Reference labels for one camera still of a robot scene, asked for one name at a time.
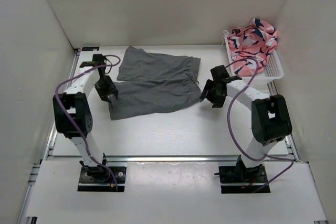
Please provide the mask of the grey shorts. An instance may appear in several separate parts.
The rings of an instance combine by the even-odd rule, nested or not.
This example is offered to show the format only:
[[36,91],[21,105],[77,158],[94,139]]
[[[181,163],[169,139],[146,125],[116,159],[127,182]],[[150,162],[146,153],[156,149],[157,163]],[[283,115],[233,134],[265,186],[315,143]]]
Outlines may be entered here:
[[146,52],[128,47],[115,83],[110,118],[121,120],[153,113],[171,113],[199,102],[201,59]]

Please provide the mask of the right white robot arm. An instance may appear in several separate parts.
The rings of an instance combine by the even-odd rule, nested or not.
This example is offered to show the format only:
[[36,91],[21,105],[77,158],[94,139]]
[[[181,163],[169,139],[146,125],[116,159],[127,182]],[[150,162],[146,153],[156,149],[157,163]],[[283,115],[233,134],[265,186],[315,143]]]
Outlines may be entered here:
[[[269,151],[292,132],[292,125],[285,98],[269,95],[247,85],[238,77],[222,80],[207,80],[200,101],[208,100],[213,108],[221,108],[227,97],[232,100],[227,110],[229,133],[241,156],[236,163],[236,177],[247,182],[255,176],[268,156]],[[230,122],[230,112],[235,101],[251,111],[251,131],[253,138],[243,149],[234,137]]]

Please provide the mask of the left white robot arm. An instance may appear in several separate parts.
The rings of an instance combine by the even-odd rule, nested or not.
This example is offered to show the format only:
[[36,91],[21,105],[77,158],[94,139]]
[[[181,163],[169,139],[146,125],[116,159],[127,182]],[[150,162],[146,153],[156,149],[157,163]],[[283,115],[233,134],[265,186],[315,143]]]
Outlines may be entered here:
[[[112,63],[110,57],[116,58],[117,62]],[[96,90],[100,100],[112,108],[111,97],[117,98],[119,91],[106,69],[112,70],[120,63],[118,56],[94,54],[92,60],[80,64],[77,75],[56,86],[52,99],[56,130],[77,148],[82,157],[82,168],[98,182],[110,179],[114,186],[117,185],[115,174],[107,166],[106,156],[91,134],[93,117],[88,96]]]

